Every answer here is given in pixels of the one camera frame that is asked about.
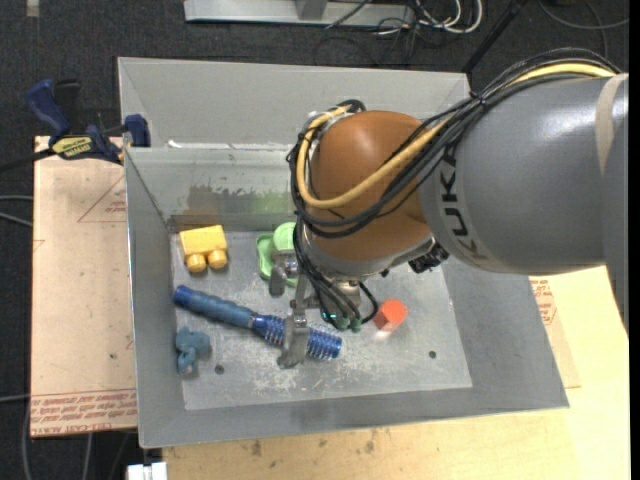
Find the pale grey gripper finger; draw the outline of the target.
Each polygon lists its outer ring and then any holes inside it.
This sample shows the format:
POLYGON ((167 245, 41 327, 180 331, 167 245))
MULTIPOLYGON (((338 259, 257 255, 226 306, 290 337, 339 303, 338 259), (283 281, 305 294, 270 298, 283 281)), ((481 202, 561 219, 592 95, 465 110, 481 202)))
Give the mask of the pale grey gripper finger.
POLYGON ((297 260, 277 261, 271 269, 269 277, 269 294, 280 297, 287 287, 296 287, 299 280, 299 265, 297 260))
POLYGON ((280 368, 290 369, 304 361, 309 334, 305 316, 291 314, 285 318, 282 351, 277 360, 280 368))

